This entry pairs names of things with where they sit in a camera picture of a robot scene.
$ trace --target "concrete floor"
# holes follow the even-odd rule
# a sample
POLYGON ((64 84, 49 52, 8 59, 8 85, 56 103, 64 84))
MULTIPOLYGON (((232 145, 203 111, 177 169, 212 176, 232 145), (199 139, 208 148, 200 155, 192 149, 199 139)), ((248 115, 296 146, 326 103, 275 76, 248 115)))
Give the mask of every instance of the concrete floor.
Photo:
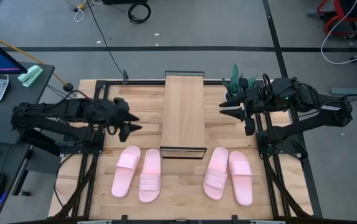
MULTIPOLYGON (((80 1, 69 2, 76 5, 80 1)), ((357 86, 357 63, 332 65, 320 53, 312 53, 325 38, 323 23, 305 13, 309 8, 316 8, 319 2, 269 0, 269 6, 280 46, 311 51, 283 52, 288 76, 298 77, 328 94, 332 86, 357 86)), ((163 78, 165 70, 200 70, 205 71, 205 78, 229 78, 234 63, 245 77, 261 77, 263 73, 271 78, 281 77, 262 1, 149 0, 149 5, 152 15, 141 25, 129 23, 124 13, 110 6, 93 7, 108 46, 127 47, 112 53, 130 78, 163 78), (159 47, 266 47, 269 52, 247 48, 158 50, 156 44, 159 47), (130 47, 152 48, 136 51, 140 49, 130 47)), ((117 7, 127 10, 129 5, 117 7)), ((108 52, 101 50, 105 43, 90 11, 85 10, 82 22, 74 22, 73 17, 74 12, 63 0, 4 0, 0 7, 0 39, 17 47, 43 47, 38 48, 42 52, 30 53, 55 65, 56 72, 75 86, 80 79, 120 78, 108 52), (47 47, 100 47, 100 51, 49 52, 47 47)), ((327 41, 326 47, 350 49, 357 47, 357 42, 335 37, 327 41)), ((19 53, 10 54, 17 60, 30 61, 19 53)), ((354 54, 326 55, 339 62, 354 54)), ((50 84, 61 89, 55 78, 50 84)), ((45 102, 59 99, 50 90, 42 97, 45 102)), ((354 120, 347 127, 322 127, 304 133, 324 218, 357 220, 357 102, 353 108, 354 120)), ((24 190, 30 190, 33 196, 9 197, 0 223, 44 219, 54 181, 52 174, 29 173, 24 190)))

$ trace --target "slide sandal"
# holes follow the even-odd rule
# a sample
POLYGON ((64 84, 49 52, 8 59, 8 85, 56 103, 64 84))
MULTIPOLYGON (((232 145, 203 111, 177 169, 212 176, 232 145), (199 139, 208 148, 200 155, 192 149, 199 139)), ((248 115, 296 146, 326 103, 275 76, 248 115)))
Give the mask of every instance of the slide sandal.
POLYGON ((227 180, 228 151, 223 147, 214 149, 203 180, 203 190, 209 198, 219 200, 227 180))
POLYGON ((236 202, 242 206, 250 205, 253 201, 253 193, 249 160, 241 152, 232 152, 229 154, 229 170, 236 202))
POLYGON ((113 196, 122 198, 128 193, 140 157, 141 149, 136 146, 129 146, 123 150, 116 164, 112 185, 113 196))
POLYGON ((161 158, 159 150, 149 149, 145 154, 142 173, 140 175, 139 197, 141 202, 154 201, 161 187, 161 158))

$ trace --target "wooden table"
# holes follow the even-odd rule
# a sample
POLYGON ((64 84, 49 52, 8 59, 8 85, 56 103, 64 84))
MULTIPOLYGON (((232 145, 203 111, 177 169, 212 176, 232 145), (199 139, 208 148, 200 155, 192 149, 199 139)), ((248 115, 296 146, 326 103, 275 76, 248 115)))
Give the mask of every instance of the wooden table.
MULTIPOLYGON (((93 97, 96 80, 81 80, 79 90, 93 97)), ((164 85, 111 86, 109 99, 123 97, 130 104, 130 112, 141 120, 143 129, 130 135, 127 142, 120 142, 118 136, 106 135, 104 151, 98 160, 95 186, 92 195, 90 219, 120 219, 128 215, 130 220, 160 219, 215 219, 230 220, 231 215, 239 219, 272 218, 267 181, 262 160, 259 158, 255 136, 246 136, 244 123, 219 113, 218 104, 223 101, 224 87, 204 86, 204 117, 206 124, 207 152, 203 160, 163 159, 161 193, 151 203, 141 203, 138 198, 139 174, 147 149, 159 149, 163 128, 164 85), (141 162, 135 172, 131 189, 125 198, 115 198, 111 187, 115 165, 122 150, 136 145, 141 148, 141 162), (207 164, 215 147, 222 146, 229 152, 243 152, 250 161, 253 173, 253 204, 242 207, 235 201, 230 175, 224 195, 220 200, 209 199, 202 183, 207 164)), ((271 113, 274 125, 290 124, 287 113, 271 113)), ((81 155, 74 155, 60 169, 56 190, 65 203, 77 185, 81 155)), ((289 155, 279 155, 286 188, 304 211, 312 214, 302 166, 300 161, 289 155)), ((79 214, 83 212, 86 190, 82 194, 79 214)), ((283 215, 279 191, 275 188, 280 215, 283 215)), ((60 210, 54 195, 49 215, 60 210)))

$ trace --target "wooden board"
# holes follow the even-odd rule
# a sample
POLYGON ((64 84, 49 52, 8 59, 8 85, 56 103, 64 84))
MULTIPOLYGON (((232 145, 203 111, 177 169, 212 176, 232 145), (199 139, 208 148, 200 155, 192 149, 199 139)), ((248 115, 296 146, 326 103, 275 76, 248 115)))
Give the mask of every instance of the wooden board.
MULTIPOLYGON (((95 80, 82 80, 80 90, 88 95, 94 93, 95 80)), ((105 150, 99 158, 95 188, 90 210, 91 219, 239 219, 272 218, 268 188, 263 162, 259 159, 255 136, 246 136, 244 124, 235 118, 219 113, 218 104, 223 101, 223 86, 204 86, 205 143, 207 152, 203 160, 162 160, 162 188, 159 197, 151 203, 141 203, 138 198, 139 174, 147 149, 158 149, 163 130, 163 85, 111 86, 109 99, 120 96, 130 104, 130 112, 141 118, 143 129, 132 133, 127 142, 119 142, 118 136, 105 138, 105 150), (131 189, 125 198, 111 195, 115 165, 125 147, 136 145, 141 148, 140 164, 135 172, 131 189), (251 206, 239 206, 234 197, 229 175, 221 200, 209 199, 203 192, 202 182, 212 150, 223 146, 229 152, 243 152, 250 161, 253 172, 254 201, 251 206)), ((274 125, 290 123, 287 113, 272 113, 274 125)), ((56 189, 65 203, 74 191, 80 167, 79 155, 74 155, 60 169, 56 189)), ((300 162, 289 155, 280 155, 285 185, 292 196, 307 212, 312 213, 310 199, 300 162)), ((278 209, 282 213, 279 192, 275 191, 278 209)), ((81 201, 82 214, 84 199, 81 201)), ((52 199, 49 215, 60 209, 56 198, 52 199)))
POLYGON ((168 75, 161 147, 205 147, 203 77, 168 75))

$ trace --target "white cable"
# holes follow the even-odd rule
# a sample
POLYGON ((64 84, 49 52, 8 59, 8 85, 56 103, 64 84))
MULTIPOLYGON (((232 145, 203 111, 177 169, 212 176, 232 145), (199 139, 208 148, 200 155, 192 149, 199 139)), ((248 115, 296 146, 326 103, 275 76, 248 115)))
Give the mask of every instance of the white cable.
POLYGON ((327 57, 325 56, 325 54, 323 53, 323 46, 325 45, 325 42, 326 40, 328 40, 330 34, 333 32, 333 30, 336 28, 336 26, 338 26, 343 20, 345 20, 348 15, 350 15, 350 13, 352 12, 352 10, 355 8, 355 6, 357 5, 357 0, 355 1, 353 7, 350 9, 350 11, 348 11, 347 15, 341 19, 341 21, 339 21, 333 28, 332 30, 329 32, 329 34, 326 36, 325 40, 323 41, 322 45, 321 45, 321 53, 322 53, 322 56, 325 58, 325 60, 329 63, 332 63, 334 65, 344 65, 344 64, 347 64, 347 63, 351 63, 351 62, 355 62, 357 61, 357 58, 356 59, 353 59, 353 60, 350 60, 348 62, 332 62, 330 61, 329 59, 327 59, 327 57))
POLYGON ((97 0, 92 0, 92 3, 94 4, 103 4, 103 1, 101 1, 101 3, 96 3, 97 0))
POLYGON ((84 16, 85 16, 85 14, 84 14, 84 11, 83 10, 81 10, 81 9, 79 9, 79 8, 77 8, 77 12, 76 12, 76 15, 74 16, 74 21, 75 22, 81 22, 83 19, 84 19, 84 16), (78 16, 78 14, 80 14, 80 12, 83 14, 83 17, 81 17, 81 19, 79 19, 79 20, 77 20, 77 16, 78 16))

